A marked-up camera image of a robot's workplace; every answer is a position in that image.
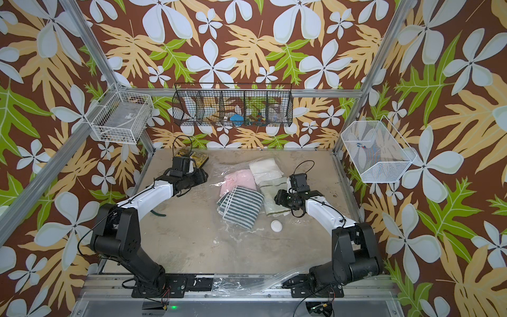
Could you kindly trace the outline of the clear plastic vacuum bag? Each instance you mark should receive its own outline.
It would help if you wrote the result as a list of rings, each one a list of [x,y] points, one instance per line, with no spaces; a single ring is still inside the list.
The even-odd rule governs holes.
[[[330,260],[330,235],[317,220],[275,203],[295,172],[330,194],[336,177],[327,154],[213,151],[207,169],[207,207],[221,247],[214,296],[258,293]]]

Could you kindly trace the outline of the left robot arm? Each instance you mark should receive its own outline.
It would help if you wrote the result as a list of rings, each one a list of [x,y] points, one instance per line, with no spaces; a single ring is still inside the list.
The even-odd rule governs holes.
[[[90,248],[133,274],[132,297],[162,297],[170,290],[165,269],[141,246],[141,219],[161,203],[181,197],[207,180],[208,174],[193,158],[173,157],[172,167],[143,191],[99,208],[99,220],[91,230]]]

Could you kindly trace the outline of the pink towel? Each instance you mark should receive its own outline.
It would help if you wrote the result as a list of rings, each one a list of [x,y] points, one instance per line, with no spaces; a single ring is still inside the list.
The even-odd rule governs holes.
[[[220,186],[220,197],[223,197],[238,186],[256,190],[256,182],[250,169],[238,170],[231,174],[227,174]]]

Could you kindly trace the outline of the pale green towel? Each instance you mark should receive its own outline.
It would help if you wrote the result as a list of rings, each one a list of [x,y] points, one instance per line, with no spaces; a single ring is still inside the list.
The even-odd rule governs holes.
[[[279,190],[287,189],[287,178],[277,178],[260,182],[260,192],[264,196],[264,210],[267,216],[278,217],[288,215],[289,208],[275,203],[276,195]]]

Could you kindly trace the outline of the green white striped towel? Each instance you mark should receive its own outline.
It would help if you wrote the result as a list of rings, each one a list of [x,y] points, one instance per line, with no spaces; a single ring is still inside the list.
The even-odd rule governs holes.
[[[225,221],[251,230],[264,207],[264,196],[257,190],[236,187],[217,202],[217,212]]]

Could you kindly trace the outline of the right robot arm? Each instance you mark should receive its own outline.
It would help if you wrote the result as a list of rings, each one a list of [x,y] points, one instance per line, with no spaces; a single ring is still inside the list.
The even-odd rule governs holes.
[[[367,223],[358,223],[333,207],[324,195],[311,190],[307,174],[292,174],[286,190],[279,190],[275,203],[290,211],[309,215],[331,236],[331,260],[309,269],[305,282],[296,282],[295,289],[322,296],[335,291],[341,297],[341,288],[384,271],[375,233]]]

